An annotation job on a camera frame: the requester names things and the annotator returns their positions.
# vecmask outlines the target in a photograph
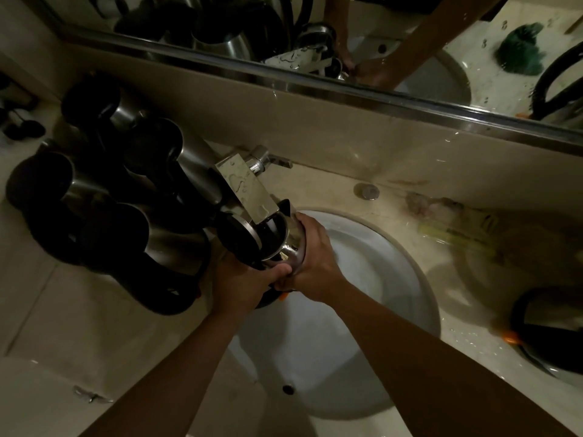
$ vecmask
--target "sink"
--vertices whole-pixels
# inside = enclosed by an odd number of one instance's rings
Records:
[[[393,52],[402,40],[380,36],[355,36],[347,42],[354,63],[381,58]],[[468,76],[445,50],[429,58],[395,89],[412,97],[470,105],[472,91]]]
[[[340,269],[353,285],[439,337],[433,293],[394,240],[338,214],[304,213],[326,228]],[[229,349],[269,396],[295,396],[311,416],[353,419],[392,406],[336,313],[301,293],[255,310]]]

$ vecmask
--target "mirror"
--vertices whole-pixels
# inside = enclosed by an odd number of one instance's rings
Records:
[[[583,127],[583,0],[45,0],[69,24]]]

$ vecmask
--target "countertop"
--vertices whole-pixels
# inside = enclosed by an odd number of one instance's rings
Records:
[[[422,237],[402,191],[380,187],[377,200],[365,201],[353,192],[358,181],[302,165],[271,166],[261,180],[271,193],[289,198],[299,209],[348,213],[393,236],[425,273],[435,293],[442,340],[583,436],[583,392],[535,368],[497,333],[518,295],[536,285],[532,276]],[[207,284],[208,275],[203,282]],[[289,297],[303,296],[293,293]],[[181,315],[157,316],[111,279],[59,263],[9,354],[35,360],[72,383],[117,398],[178,345],[205,312],[206,301],[199,300]],[[267,398],[227,353],[190,434],[410,435],[396,408],[368,418],[332,421],[302,416],[289,399]]]

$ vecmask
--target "green cloth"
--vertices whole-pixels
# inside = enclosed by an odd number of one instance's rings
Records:
[[[522,75],[540,75],[543,72],[541,52],[536,45],[536,36],[543,25],[539,22],[517,27],[500,44],[495,52],[496,60],[502,69]]]

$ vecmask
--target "backsplash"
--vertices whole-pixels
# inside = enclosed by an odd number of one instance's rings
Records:
[[[369,110],[69,46],[214,143],[473,207],[583,219],[583,159]]]

